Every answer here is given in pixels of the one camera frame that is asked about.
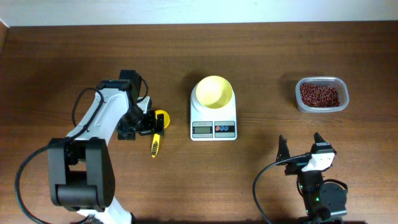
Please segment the yellow plastic measuring scoop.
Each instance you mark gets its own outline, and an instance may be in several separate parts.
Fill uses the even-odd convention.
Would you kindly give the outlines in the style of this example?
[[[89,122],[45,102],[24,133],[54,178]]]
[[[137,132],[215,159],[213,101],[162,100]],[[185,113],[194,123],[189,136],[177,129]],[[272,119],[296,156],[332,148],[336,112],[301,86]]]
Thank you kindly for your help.
[[[156,110],[155,111],[155,115],[156,118],[158,118],[158,116],[162,114],[164,116],[164,129],[167,128],[170,124],[170,116],[168,114],[168,112],[164,111],[164,110]],[[159,134],[154,134],[153,140],[152,140],[152,148],[151,148],[151,156],[153,158],[156,157],[158,151],[160,148],[160,135]]]

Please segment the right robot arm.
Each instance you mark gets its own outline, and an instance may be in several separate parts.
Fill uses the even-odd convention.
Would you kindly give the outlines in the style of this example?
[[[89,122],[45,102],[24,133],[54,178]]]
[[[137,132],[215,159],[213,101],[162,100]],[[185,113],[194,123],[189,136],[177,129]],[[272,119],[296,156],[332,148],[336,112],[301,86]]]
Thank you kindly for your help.
[[[333,166],[336,151],[319,133],[310,152],[292,157],[287,140],[279,136],[276,162],[285,167],[285,175],[297,177],[296,187],[303,198],[306,216],[299,223],[342,223],[347,214],[348,186],[339,180],[325,179],[323,173]]]

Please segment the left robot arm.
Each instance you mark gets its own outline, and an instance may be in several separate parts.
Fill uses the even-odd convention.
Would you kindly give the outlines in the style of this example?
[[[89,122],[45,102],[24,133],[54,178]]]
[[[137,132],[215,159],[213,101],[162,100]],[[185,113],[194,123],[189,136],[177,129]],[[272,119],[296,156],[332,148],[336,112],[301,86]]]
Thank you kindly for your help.
[[[108,151],[114,132],[119,140],[164,135],[165,121],[151,109],[152,100],[139,93],[144,79],[121,70],[117,80],[103,80],[80,122],[65,138],[49,142],[50,198],[54,205],[101,223],[134,223],[134,215],[115,198],[115,177]]]

